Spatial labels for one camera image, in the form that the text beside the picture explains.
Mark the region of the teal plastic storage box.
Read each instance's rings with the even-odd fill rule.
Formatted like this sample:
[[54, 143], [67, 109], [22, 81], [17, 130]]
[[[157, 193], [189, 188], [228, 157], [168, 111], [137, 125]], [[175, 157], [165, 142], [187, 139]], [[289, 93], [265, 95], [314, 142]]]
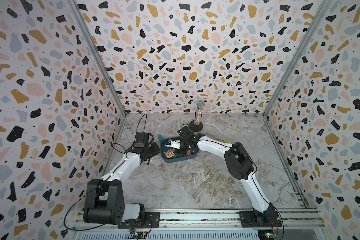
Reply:
[[199, 151], [196, 149], [188, 150], [185, 155], [182, 155], [180, 153], [180, 150], [175, 149], [173, 147], [167, 147], [167, 143], [169, 143], [171, 140], [180, 141], [181, 137], [161, 139], [161, 143], [159, 145], [160, 156], [166, 163], [175, 163], [175, 162], [180, 162], [180, 161], [186, 161], [186, 160], [194, 159], [197, 156]]

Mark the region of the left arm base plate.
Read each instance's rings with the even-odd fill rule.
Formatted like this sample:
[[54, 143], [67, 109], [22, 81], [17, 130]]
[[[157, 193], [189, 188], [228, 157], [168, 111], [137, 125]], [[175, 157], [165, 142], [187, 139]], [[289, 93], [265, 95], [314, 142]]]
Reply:
[[125, 220], [118, 224], [118, 229], [157, 229], [160, 225], [160, 212], [145, 212], [136, 220]]

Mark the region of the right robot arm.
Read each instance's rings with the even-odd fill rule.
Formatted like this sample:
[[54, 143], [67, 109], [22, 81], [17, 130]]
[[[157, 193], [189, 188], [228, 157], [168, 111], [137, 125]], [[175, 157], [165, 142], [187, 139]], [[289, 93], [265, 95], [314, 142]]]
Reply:
[[265, 225], [279, 217], [279, 212], [259, 186], [256, 164], [241, 143], [228, 144], [211, 139], [204, 134], [194, 134], [188, 126], [181, 128], [178, 134], [177, 138], [162, 140], [162, 144], [174, 153], [173, 157], [166, 157], [168, 160], [172, 162], [188, 160], [199, 151], [224, 159], [231, 176], [240, 181], [249, 196], [259, 225]]

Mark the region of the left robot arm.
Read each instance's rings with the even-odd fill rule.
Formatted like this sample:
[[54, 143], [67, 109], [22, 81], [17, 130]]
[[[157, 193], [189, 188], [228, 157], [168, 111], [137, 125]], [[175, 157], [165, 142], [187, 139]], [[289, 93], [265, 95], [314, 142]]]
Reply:
[[160, 153], [157, 143], [144, 148], [129, 148], [120, 162], [100, 179], [87, 185], [84, 206], [84, 222], [91, 224], [118, 225], [123, 221], [145, 221], [143, 204], [127, 203], [123, 193], [125, 182], [144, 161]]

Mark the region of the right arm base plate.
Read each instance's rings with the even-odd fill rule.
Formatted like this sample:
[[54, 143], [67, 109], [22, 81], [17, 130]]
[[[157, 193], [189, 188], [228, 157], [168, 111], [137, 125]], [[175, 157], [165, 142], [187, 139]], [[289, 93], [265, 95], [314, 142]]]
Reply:
[[277, 211], [273, 211], [270, 214], [258, 213], [256, 211], [241, 211], [239, 212], [239, 220], [242, 228], [282, 227], [282, 221]]

